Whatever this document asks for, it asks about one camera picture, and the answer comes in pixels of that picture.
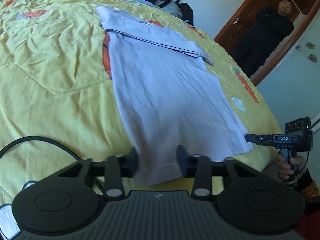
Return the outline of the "operator right hand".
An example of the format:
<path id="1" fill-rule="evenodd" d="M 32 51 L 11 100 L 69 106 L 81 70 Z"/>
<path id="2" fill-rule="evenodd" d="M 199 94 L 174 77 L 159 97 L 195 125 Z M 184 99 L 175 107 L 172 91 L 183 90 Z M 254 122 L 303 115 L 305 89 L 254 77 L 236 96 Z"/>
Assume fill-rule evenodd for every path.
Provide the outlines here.
<path id="1" fill-rule="evenodd" d="M 287 159 L 278 153 L 276 167 L 278 178 L 286 185 L 296 183 L 308 171 L 306 160 L 300 155 Z"/>

